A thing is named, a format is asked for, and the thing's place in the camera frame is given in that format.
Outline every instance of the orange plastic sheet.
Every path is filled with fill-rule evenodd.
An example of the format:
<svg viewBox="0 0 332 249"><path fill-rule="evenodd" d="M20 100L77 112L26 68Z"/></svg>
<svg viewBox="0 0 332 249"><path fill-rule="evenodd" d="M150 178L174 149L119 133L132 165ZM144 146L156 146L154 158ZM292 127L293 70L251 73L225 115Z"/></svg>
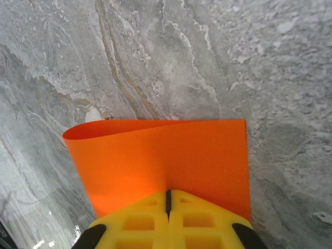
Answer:
<svg viewBox="0 0 332 249"><path fill-rule="evenodd" d="M250 219L244 120L103 120L63 138L98 218L179 189Z"/></svg>

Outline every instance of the gray marble surface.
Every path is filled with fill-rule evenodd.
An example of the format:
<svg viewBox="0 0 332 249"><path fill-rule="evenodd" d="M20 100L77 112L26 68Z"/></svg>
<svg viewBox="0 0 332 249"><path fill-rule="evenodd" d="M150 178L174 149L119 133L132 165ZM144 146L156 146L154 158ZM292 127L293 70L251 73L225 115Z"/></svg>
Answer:
<svg viewBox="0 0 332 249"><path fill-rule="evenodd" d="M70 248L94 213L61 135L245 118L269 248L332 248L332 1L0 0L0 218Z"/></svg>

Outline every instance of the square hole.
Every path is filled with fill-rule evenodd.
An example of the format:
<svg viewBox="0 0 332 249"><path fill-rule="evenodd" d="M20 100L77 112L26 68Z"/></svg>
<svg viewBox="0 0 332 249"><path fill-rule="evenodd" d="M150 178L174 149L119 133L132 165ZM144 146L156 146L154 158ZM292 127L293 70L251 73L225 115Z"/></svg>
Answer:
<svg viewBox="0 0 332 249"><path fill-rule="evenodd" d="M219 236L186 235L186 249L221 249Z"/></svg>
<svg viewBox="0 0 332 249"><path fill-rule="evenodd" d="M152 245L151 239L126 239L118 240L116 249L152 249Z"/></svg>
<svg viewBox="0 0 332 249"><path fill-rule="evenodd" d="M154 230L155 220L150 215L132 215L129 216L123 225L123 230Z"/></svg>
<svg viewBox="0 0 332 249"><path fill-rule="evenodd" d="M214 227L214 221L208 213L187 213L183 216L184 227Z"/></svg>

